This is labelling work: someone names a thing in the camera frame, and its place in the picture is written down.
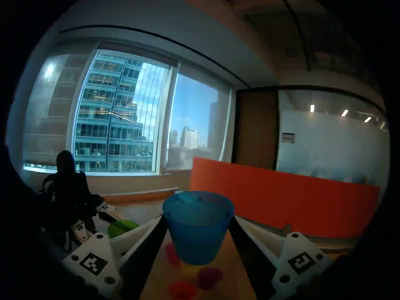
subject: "office building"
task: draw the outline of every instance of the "office building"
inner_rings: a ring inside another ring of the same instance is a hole
[[[176,145],[178,143],[178,132],[176,130],[171,130],[169,133],[169,144]]]
[[[164,70],[131,59],[126,53],[99,51],[80,97],[74,140],[77,170],[153,170],[154,124],[159,99],[138,96],[141,91],[137,85],[143,89],[149,82],[148,89],[154,90],[153,82],[164,76]]]
[[[180,146],[187,149],[196,149],[199,140],[199,132],[185,126],[182,129],[182,137],[180,138]]]

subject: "orange wall panel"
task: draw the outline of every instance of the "orange wall panel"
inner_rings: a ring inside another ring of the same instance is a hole
[[[377,207],[377,186],[333,181],[195,157],[191,191],[228,197],[235,214],[322,238],[353,238]]]

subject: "wooden table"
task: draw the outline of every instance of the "wooden table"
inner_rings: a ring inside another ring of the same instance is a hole
[[[140,295],[141,300],[171,299],[169,286],[177,281],[187,281],[197,287],[197,274],[204,267],[220,269],[223,277],[213,289],[197,288],[197,294],[192,299],[256,299],[229,230],[215,260],[204,266],[191,266],[182,261],[180,266],[170,264],[165,250],[166,245],[170,242],[171,236],[167,231]]]

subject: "cup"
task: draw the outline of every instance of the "cup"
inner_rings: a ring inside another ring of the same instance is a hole
[[[189,265],[206,265],[220,250],[234,214],[232,202],[207,191],[185,191],[162,205],[179,258]]]

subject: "glass skyscraper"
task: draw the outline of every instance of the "glass skyscraper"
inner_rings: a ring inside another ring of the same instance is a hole
[[[76,169],[151,172],[169,66],[99,50],[83,85],[74,135]]]

